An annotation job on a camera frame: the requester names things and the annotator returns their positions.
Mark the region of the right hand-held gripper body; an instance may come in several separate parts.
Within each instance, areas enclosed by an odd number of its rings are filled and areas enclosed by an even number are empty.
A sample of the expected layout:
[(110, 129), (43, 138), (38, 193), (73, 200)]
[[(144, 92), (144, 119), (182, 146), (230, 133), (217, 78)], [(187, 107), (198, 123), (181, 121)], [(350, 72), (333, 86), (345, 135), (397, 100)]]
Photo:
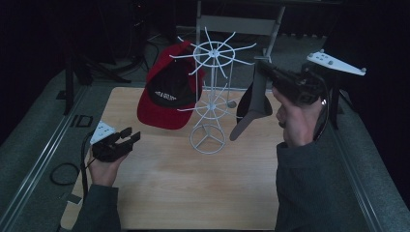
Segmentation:
[(272, 85), (292, 103), (301, 106), (313, 104), (319, 98), (327, 99), (329, 90), (324, 79), (328, 74), (348, 73), (366, 75), (366, 68), (358, 68), (342, 61), (324, 49), (312, 52), (301, 66), (300, 72), (292, 72), (272, 66)]

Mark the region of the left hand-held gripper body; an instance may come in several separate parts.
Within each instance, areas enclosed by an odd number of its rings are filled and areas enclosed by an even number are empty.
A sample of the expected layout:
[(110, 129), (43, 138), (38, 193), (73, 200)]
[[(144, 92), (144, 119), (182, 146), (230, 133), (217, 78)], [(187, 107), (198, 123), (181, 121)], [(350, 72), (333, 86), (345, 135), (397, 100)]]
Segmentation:
[(103, 121), (99, 121), (90, 140), (91, 152), (97, 160), (114, 162), (132, 151), (128, 140), (118, 143), (120, 132)]

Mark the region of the grey sun visor cap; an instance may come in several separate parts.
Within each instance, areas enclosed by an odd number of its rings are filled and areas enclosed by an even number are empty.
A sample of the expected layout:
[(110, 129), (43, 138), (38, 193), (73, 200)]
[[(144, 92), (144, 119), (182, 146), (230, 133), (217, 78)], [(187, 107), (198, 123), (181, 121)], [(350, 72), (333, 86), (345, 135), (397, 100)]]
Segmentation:
[(236, 140), (253, 120), (273, 114), (270, 101), (266, 97), (267, 78), (257, 70), (256, 65), (253, 81), (238, 105), (237, 115), (239, 120), (229, 135), (231, 141)]

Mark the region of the red baseball cap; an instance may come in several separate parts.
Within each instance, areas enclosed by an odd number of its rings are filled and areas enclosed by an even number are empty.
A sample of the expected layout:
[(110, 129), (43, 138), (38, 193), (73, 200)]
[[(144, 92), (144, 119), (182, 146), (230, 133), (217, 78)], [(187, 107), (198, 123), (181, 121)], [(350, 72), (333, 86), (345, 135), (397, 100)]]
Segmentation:
[(179, 130), (190, 120), (201, 98), (205, 72), (196, 69), (190, 42), (165, 48), (146, 76), (137, 119), (148, 126)]

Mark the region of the white wire display rack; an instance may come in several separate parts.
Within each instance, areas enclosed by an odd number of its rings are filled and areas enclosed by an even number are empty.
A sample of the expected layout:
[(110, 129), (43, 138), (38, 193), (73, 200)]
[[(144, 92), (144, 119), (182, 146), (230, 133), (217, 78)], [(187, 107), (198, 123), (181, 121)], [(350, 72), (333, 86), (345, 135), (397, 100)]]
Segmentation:
[(237, 53), (255, 47), (255, 43), (235, 47), (230, 44), (235, 32), (223, 41), (213, 40), (207, 28), (204, 28), (204, 32), (206, 40), (192, 43), (191, 54), (171, 55), (171, 58), (191, 58), (194, 61), (190, 75), (195, 76), (195, 85), (202, 88), (202, 94), (196, 95), (195, 106), (190, 108), (198, 116), (189, 136), (190, 145), (198, 153), (213, 155), (221, 151), (227, 142), (221, 120), (226, 115), (238, 119), (233, 109), (237, 107), (239, 99), (231, 94), (234, 66), (237, 63), (253, 65), (238, 58)]

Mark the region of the person's left hand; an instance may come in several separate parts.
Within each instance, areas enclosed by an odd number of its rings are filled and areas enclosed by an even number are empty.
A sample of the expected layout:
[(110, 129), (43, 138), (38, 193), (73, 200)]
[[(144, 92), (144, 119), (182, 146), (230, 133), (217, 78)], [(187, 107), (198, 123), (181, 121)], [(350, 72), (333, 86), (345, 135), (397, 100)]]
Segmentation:
[(88, 169), (91, 174), (91, 180), (94, 185), (112, 187), (121, 163), (126, 158), (123, 156), (114, 162), (103, 162), (95, 158), (93, 152), (90, 152), (88, 160)]

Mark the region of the person's right hand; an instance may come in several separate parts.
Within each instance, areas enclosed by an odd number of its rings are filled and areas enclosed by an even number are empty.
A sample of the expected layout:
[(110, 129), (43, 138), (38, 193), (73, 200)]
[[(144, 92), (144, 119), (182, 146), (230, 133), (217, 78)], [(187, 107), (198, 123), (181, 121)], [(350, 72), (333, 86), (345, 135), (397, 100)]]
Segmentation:
[(277, 88), (272, 88), (274, 97), (281, 103), (277, 119), (283, 128), (283, 140), (288, 147), (301, 147), (314, 140), (314, 131), (322, 111), (322, 101), (298, 106), (284, 96)]

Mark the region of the black floor bracket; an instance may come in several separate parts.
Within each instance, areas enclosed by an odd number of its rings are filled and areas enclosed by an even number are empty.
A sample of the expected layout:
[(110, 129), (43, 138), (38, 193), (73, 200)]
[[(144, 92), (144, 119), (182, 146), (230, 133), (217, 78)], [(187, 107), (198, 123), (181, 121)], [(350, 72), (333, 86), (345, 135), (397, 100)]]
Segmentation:
[(89, 128), (93, 124), (94, 117), (89, 115), (76, 114), (71, 122), (72, 128)]

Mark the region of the white metal desk frame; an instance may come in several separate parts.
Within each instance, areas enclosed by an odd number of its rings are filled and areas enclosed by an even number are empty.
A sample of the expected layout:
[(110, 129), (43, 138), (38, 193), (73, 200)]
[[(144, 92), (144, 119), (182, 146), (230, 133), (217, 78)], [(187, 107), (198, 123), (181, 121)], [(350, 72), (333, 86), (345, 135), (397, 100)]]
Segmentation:
[(202, 13), (202, 0), (197, 0), (195, 42), (199, 44), (201, 32), (205, 30), (222, 33), (235, 32), (248, 35), (269, 36), (269, 44), (262, 50), (260, 56), (256, 56), (256, 59), (272, 62), (272, 51), (285, 9), (285, 6), (280, 6), (275, 19), (208, 15)]

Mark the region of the metal floor rail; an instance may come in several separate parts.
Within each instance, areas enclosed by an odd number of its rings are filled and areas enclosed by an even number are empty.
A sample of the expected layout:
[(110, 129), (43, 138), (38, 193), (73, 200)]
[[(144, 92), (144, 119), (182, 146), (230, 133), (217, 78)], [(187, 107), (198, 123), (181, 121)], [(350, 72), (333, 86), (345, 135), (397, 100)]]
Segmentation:
[(44, 145), (36, 162), (33, 164), (28, 174), (23, 179), (21, 185), (17, 189), (17, 192), (9, 204), (7, 211), (0, 217), (0, 232), (11, 232), (13, 230), (17, 218), (19, 217), (22, 209), (25, 207), (39, 180), (43, 176), (49, 162), (53, 158), (56, 149), (60, 145), (61, 140), (70, 126), (74, 112), (77, 110), (87, 91), (88, 87), (79, 88), (76, 96), (74, 97), (72, 108), (61, 118), (53, 134)]
[(338, 130), (333, 126), (329, 126), (328, 130), (336, 143), (337, 151), (340, 154), (341, 162), (351, 188), (357, 198), (358, 204), (361, 208), (362, 214), (365, 218), (369, 232), (382, 232), (382, 227), (378, 216), (376, 215), (372, 204), (367, 196), (366, 190), (359, 178), (359, 174), (350, 158), (346, 144), (342, 140)]

